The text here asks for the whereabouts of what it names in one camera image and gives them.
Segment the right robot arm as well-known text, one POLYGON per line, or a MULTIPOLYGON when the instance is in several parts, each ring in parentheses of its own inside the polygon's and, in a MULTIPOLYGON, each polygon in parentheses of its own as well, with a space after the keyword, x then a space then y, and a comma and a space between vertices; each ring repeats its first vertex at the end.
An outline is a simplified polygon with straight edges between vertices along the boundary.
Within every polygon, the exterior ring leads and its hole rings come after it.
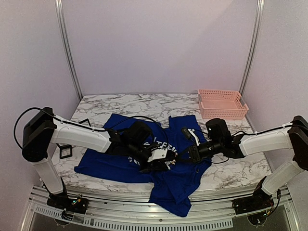
POLYGON ((178 161, 199 163, 219 153, 227 158, 240 159, 267 151, 293 150, 291 161, 259 182, 254 195, 249 198, 253 210, 259 210, 280 187, 308 169, 308 123, 300 115, 286 125, 256 133, 239 131, 231 135, 225 120, 219 118, 207 121, 206 128, 210 140, 189 146, 178 155, 178 161))

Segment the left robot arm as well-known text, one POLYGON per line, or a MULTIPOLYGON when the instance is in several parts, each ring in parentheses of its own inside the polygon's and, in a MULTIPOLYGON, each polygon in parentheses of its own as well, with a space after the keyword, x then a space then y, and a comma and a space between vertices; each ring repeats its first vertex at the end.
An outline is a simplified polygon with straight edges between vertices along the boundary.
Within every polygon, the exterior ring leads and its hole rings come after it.
POLYGON ((66 120, 53 113, 52 108, 36 108, 38 113, 24 126, 22 142, 16 140, 23 158, 30 162, 45 184, 53 201, 61 208, 71 205, 63 180, 48 157, 48 147, 67 144, 111 155, 127 155, 137 160, 142 172, 168 171, 169 150, 156 142, 144 145, 153 138, 151 128, 140 116, 128 128, 96 128, 66 120))

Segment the pink plastic basket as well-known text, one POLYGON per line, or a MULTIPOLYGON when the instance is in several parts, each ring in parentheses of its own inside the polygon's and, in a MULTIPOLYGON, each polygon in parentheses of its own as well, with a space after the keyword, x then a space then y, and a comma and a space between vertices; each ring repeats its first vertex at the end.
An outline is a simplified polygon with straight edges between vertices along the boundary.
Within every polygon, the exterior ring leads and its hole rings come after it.
POLYGON ((241 103, 241 94, 233 90, 198 90, 198 103, 203 119, 243 119, 249 108, 241 103))

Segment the far black display box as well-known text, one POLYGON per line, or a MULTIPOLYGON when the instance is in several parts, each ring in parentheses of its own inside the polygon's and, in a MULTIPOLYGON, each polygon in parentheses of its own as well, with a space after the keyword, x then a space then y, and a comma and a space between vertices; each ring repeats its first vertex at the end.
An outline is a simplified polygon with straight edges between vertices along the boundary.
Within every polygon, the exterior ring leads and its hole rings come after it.
POLYGON ((89 127, 91 127, 90 121, 88 118, 83 119, 81 121, 78 122, 79 124, 87 124, 89 127))

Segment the black display box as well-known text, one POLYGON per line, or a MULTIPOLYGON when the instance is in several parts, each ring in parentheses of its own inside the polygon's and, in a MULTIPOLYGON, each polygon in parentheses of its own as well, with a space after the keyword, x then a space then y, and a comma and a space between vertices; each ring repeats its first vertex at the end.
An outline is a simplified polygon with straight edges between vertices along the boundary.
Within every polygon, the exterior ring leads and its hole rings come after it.
POLYGON ((88 118, 83 119, 81 121, 78 122, 79 124, 87 124, 89 127, 91 127, 90 121, 88 118))
POLYGON ((73 156, 73 147, 69 144, 66 145, 60 145, 59 143, 56 144, 57 147, 59 148, 60 152, 59 152, 59 158, 60 159, 66 159, 66 158, 70 158, 73 156))

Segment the near black display box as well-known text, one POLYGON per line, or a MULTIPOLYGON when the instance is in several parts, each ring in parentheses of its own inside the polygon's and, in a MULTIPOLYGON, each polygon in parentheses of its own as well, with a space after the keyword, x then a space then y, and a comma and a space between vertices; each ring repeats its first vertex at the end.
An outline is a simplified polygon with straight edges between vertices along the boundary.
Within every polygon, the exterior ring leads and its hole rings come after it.
POLYGON ((59 158, 60 159, 66 159, 66 158, 70 158, 73 156, 73 147, 69 144, 66 145, 60 145, 59 143, 56 144, 57 147, 59 148, 60 152, 59 152, 59 158))

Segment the aluminium front rail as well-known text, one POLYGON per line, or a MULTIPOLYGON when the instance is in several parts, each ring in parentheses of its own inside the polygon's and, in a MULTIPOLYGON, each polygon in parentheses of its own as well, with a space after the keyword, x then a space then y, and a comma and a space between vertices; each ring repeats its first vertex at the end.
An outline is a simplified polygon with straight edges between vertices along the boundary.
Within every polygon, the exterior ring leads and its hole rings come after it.
POLYGON ((258 221, 258 211, 236 214, 234 199, 250 196, 254 187, 195 192, 192 207, 184 218, 149 203, 146 192, 111 192, 68 187, 68 194, 81 194, 89 201, 85 214, 71 220, 61 218, 61 210, 46 204, 48 193, 35 186, 26 203, 23 231, 298 231, 300 225, 293 201, 286 187, 276 200, 276 211, 265 221, 258 221))

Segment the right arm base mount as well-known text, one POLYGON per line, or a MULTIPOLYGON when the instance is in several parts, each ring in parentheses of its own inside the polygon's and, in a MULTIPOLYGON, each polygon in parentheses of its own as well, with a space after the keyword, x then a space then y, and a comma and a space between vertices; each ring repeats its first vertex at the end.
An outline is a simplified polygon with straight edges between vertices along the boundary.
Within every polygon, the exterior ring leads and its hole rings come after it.
POLYGON ((267 195, 262 192, 260 189, 256 190, 253 195, 243 198, 234 199, 232 201, 232 208, 235 210, 235 213, 243 214, 249 213, 261 209, 270 208, 269 211, 265 211, 262 215, 263 217, 268 217, 271 215, 278 207, 281 198, 281 190, 277 190, 277 204, 275 205, 274 200, 271 195, 267 195))

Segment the right aluminium frame post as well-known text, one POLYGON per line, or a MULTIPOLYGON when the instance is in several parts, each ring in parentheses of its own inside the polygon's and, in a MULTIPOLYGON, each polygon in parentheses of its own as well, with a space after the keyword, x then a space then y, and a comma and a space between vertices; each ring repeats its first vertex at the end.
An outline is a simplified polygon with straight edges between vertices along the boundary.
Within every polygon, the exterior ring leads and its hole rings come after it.
POLYGON ((254 56, 257 50, 257 42, 258 42, 258 37, 259 37, 260 28, 262 24, 264 3, 265 3, 264 0, 257 1, 256 15, 255 15, 255 21, 253 25, 253 32, 252 32, 250 47, 248 51, 248 57, 246 59, 243 77, 242 77, 242 81, 241 81, 240 88, 239 88, 239 92, 242 97, 244 97, 244 92, 245 92, 245 89, 248 83, 254 56))

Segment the aluminium frame post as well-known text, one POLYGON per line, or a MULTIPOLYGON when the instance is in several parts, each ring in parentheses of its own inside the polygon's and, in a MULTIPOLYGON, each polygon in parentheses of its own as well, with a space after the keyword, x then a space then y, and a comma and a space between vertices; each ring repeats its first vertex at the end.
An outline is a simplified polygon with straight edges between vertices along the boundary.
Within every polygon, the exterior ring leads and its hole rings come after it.
POLYGON ((246 59, 243 77, 242 77, 242 81, 241 81, 240 88, 239 88, 239 92, 242 97, 244 97, 244 92, 245 92, 245 89, 248 83, 254 56, 257 50, 257 42, 258 42, 258 37, 259 37, 260 28, 262 24, 264 3, 265 3, 264 0, 257 1, 256 15, 255 15, 255 21, 253 25, 253 32, 252 32, 250 47, 248 51, 248 57, 246 59))
POLYGON ((79 101, 81 101, 83 98, 83 94, 82 94, 80 82, 77 77, 73 55, 72 55, 71 48, 70 48, 68 32, 67 32, 66 23, 65 23, 63 3, 61 0, 55 0, 54 2, 55 2, 55 9, 56 9, 56 15, 57 15, 57 20, 58 20, 61 40, 63 43, 64 54, 66 57, 69 73, 72 79, 73 87, 77 94, 77 98, 79 99, 79 101))

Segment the left aluminium frame post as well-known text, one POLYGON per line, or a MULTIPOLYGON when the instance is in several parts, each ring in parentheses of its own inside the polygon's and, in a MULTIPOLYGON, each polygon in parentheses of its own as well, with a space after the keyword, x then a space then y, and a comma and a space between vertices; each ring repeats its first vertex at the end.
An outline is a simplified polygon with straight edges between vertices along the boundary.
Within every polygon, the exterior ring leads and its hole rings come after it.
POLYGON ((83 94, 82 94, 80 82, 77 77, 73 55, 72 55, 71 48, 70 48, 68 32, 67 32, 66 23, 65 23, 63 3, 61 0, 55 0, 54 2, 55 2, 55 9, 56 9, 56 15, 57 15, 57 20, 58 20, 61 40, 63 43, 64 54, 66 57, 69 73, 72 79, 73 87, 77 94, 77 98, 79 99, 79 101, 81 101, 83 98, 83 94))

